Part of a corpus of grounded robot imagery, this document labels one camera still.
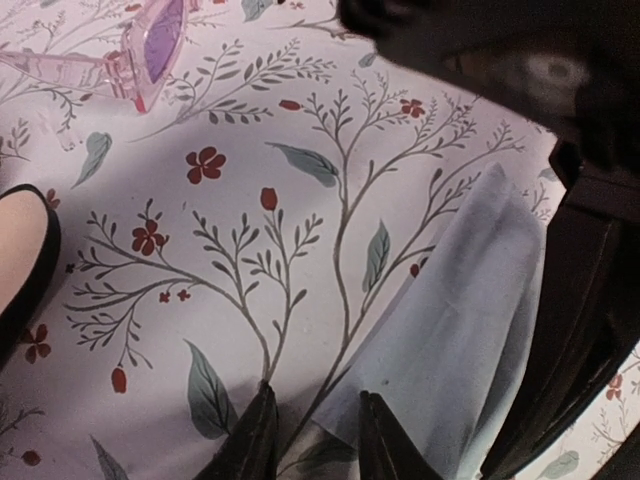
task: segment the dark object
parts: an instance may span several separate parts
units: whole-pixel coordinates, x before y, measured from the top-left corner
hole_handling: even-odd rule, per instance
[[[511,478],[587,408],[640,339],[640,2],[340,0],[402,66],[552,129],[568,191],[548,228],[527,371],[482,467]]]
[[[591,480],[637,480],[640,478],[640,425]]]
[[[278,408],[262,382],[231,435],[193,480],[275,480]]]
[[[361,480],[442,480],[378,394],[360,394]]]
[[[46,209],[47,225],[40,251],[28,278],[4,311],[0,312],[0,370],[9,360],[16,343],[42,301],[60,255],[60,224],[58,217],[47,206],[46,199],[37,188],[33,185],[18,185],[0,195],[0,202],[19,192],[31,192],[38,197]],[[0,225],[1,229],[8,229],[9,227],[11,225]]]

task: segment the red flower bud print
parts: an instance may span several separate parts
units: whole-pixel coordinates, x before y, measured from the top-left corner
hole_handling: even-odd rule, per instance
[[[29,465],[30,467],[35,467],[40,463],[40,455],[35,450],[27,450],[22,454],[22,461],[25,465]]]
[[[260,194],[260,203],[262,208],[273,212],[278,206],[278,195],[275,188],[263,188]]]
[[[302,105],[298,102],[294,102],[293,100],[282,100],[280,102],[280,107],[291,112],[297,112],[302,108]]]
[[[127,391],[127,374],[120,367],[114,368],[111,372],[111,383],[113,391],[116,393],[126,393]]]

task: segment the white fabric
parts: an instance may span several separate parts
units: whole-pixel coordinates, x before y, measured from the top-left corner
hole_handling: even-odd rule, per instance
[[[355,445],[357,393],[380,393],[445,480],[471,478],[524,374],[543,243],[502,167],[488,167],[314,420]]]

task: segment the white tablecloth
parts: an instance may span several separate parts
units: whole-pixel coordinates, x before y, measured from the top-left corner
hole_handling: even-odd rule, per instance
[[[102,56],[137,8],[7,0],[0,44]],[[206,0],[187,35],[145,116],[0,69],[0,186],[37,185],[64,242],[0,378],[2,478],[188,480],[263,377],[280,478],[356,478],[311,409],[478,172],[541,221],[562,194],[550,134],[385,62],[331,1]],[[638,363],[518,480],[596,471],[640,418]]]

